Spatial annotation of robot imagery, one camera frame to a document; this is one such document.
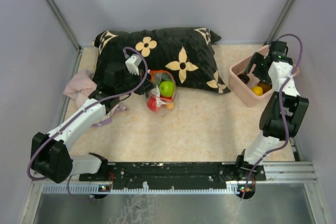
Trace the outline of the yellow toy lemon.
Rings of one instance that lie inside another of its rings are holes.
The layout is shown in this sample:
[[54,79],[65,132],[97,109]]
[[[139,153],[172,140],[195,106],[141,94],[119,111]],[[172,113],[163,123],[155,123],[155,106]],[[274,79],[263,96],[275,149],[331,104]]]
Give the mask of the yellow toy lemon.
[[263,91],[262,87],[260,87],[260,86],[255,86],[255,87],[251,88],[251,91],[257,96],[261,96],[261,95],[264,94],[264,91]]

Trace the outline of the red toy apple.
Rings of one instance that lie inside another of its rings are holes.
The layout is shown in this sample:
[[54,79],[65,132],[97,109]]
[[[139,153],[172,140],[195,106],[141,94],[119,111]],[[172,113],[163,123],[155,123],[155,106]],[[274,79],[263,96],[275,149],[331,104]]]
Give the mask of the red toy apple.
[[157,106],[157,101],[156,101],[156,97],[150,97],[147,101],[147,107],[153,111],[153,112],[157,112],[158,110],[158,106]]

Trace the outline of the clear zip bag orange zipper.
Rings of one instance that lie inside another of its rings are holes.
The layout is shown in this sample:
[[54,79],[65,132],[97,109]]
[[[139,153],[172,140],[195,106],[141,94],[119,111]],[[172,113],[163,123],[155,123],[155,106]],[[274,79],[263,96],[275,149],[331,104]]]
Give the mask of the clear zip bag orange zipper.
[[145,93],[148,109],[161,116],[175,107],[176,83],[172,74],[165,70],[149,70],[150,90]]

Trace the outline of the light green toy fruit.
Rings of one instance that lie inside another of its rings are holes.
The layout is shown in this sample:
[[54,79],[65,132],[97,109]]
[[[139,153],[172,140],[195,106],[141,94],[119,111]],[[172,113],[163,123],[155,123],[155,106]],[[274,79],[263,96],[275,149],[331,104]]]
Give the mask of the light green toy fruit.
[[174,93],[174,83],[164,80],[159,84],[160,95],[164,97],[172,97]]

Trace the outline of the red yellow toy mango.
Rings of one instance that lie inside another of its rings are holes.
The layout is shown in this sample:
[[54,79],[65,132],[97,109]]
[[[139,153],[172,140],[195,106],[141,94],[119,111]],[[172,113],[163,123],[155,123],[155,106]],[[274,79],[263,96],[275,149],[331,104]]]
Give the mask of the red yellow toy mango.
[[174,98],[173,97],[161,97],[161,100],[164,102],[164,105],[168,110],[172,110],[174,108]]

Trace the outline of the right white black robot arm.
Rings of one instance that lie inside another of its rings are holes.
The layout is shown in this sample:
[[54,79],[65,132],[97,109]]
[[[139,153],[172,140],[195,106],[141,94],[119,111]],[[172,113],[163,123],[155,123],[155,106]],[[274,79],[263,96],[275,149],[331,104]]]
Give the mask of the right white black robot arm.
[[287,56],[286,42],[273,41],[268,49],[266,56],[255,52],[243,73],[243,77],[251,73],[271,86],[273,93],[261,114],[259,134],[252,145],[237,156],[234,172],[242,180],[250,180],[260,173],[263,159],[283,149],[290,138],[296,136],[309,106],[309,100],[296,89],[293,75],[297,66]]

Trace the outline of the dark mangosteen toy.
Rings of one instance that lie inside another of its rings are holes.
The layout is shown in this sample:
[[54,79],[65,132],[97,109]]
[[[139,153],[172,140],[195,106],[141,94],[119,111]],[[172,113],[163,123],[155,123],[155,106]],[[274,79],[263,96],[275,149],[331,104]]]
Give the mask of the dark mangosteen toy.
[[245,84],[247,84],[250,81],[250,77],[247,74],[240,74],[239,78]]

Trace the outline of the brown toy fruit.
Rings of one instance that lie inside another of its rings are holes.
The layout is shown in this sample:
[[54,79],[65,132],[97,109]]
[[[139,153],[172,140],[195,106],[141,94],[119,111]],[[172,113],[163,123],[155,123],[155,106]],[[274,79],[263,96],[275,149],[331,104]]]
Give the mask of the brown toy fruit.
[[272,89],[270,85],[262,83],[262,82],[259,82],[257,85],[262,88],[263,94],[267,93],[268,91]]

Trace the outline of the pink plastic bin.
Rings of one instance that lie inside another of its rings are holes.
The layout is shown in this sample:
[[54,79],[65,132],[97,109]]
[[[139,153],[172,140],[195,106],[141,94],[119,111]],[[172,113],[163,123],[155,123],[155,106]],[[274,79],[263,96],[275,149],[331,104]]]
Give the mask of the pink plastic bin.
[[246,59],[232,65],[229,68],[229,88],[237,95],[238,98],[247,106],[254,107],[260,101],[270,98],[274,91],[282,91],[286,95],[292,97],[299,97],[300,94],[296,88],[295,80],[293,77],[299,73],[298,68],[293,64],[293,60],[287,56],[288,47],[287,43],[283,41],[274,41],[270,45],[261,47],[256,52],[263,56],[270,56],[271,66],[268,70],[268,74],[271,78],[272,87],[267,93],[257,96],[251,88],[257,86],[260,82],[252,73],[247,74],[250,77],[250,81],[243,83],[239,75],[245,74],[245,69],[252,57],[249,56]]

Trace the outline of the pink purple cloth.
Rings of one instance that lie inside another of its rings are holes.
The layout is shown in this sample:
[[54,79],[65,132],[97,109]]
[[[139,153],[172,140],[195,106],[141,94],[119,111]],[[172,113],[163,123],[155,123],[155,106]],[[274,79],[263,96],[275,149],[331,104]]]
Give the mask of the pink purple cloth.
[[[88,69],[79,70],[68,82],[65,87],[64,95],[68,96],[75,102],[76,108],[80,108],[88,96],[94,92],[97,85],[93,82],[93,72]],[[121,103],[118,103],[113,107],[113,109],[98,120],[91,127],[100,127],[108,125],[112,122],[112,117],[117,111],[125,111],[128,108]]]

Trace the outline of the black floral pillow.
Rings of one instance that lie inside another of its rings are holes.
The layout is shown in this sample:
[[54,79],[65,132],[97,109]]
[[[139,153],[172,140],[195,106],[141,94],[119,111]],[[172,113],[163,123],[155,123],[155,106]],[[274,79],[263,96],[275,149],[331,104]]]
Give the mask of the black floral pillow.
[[94,40],[98,59],[93,81],[103,79],[104,70],[111,62],[124,62],[124,47],[138,51],[150,70],[168,71],[178,87],[230,93],[221,79],[215,61],[213,44],[221,36],[206,27],[176,27],[126,31],[106,30]]

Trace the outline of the right aluminium corner post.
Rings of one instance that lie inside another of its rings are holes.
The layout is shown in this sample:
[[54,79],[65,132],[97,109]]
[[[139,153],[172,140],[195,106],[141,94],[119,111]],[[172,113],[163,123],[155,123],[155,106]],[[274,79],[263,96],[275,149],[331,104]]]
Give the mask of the right aluminium corner post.
[[284,7],[282,8],[270,34],[268,35],[266,41],[264,42],[264,45],[269,44],[272,40],[276,38],[276,35],[278,34],[279,30],[282,27],[283,22],[285,21],[288,13],[290,12],[290,9],[293,5],[295,0],[287,0]]

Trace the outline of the aluminium corner post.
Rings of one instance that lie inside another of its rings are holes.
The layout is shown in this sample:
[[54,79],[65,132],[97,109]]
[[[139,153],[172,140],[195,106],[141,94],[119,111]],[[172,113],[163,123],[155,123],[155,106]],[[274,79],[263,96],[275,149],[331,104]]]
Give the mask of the aluminium corner post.
[[278,34],[279,30],[282,27],[283,22],[285,21],[288,13],[290,12],[290,9],[293,5],[295,0],[287,0],[284,7],[282,8],[270,34],[268,35],[266,41],[264,42],[264,45],[269,44],[272,40],[276,38],[276,35]]
[[57,22],[60,24],[62,30],[66,34],[67,38],[70,40],[72,45],[76,48],[77,51],[81,50],[80,43],[75,36],[75,33],[69,26],[68,22],[66,21],[64,15],[61,13],[60,8],[58,7],[55,0],[45,0],[49,8],[51,9],[54,17],[56,18]]

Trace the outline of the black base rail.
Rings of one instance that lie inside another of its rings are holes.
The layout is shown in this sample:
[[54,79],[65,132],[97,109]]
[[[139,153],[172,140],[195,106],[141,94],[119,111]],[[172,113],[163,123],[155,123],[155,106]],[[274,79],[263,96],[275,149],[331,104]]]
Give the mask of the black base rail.
[[238,186],[238,195],[252,197],[255,183],[265,181],[263,166],[253,167],[239,155],[236,162],[110,162],[100,156],[102,164],[95,174],[81,174],[81,182],[108,182],[100,191],[206,192],[227,189],[228,182],[249,183]]

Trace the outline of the left aluminium corner post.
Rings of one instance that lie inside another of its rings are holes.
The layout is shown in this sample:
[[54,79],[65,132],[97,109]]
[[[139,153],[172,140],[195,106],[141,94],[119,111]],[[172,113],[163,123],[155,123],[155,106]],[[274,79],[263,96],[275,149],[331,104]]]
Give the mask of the left aluminium corner post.
[[61,13],[60,8],[58,7],[55,0],[45,0],[49,8],[51,9],[54,17],[56,18],[57,22],[60,24],[62,30],[66,34],[67,38],[70,40],[72,45],[76,48],[77,51],[81,50],[80,43],[75,36],[75,33],[69,26],[68,22],[66,21],[64,15]]

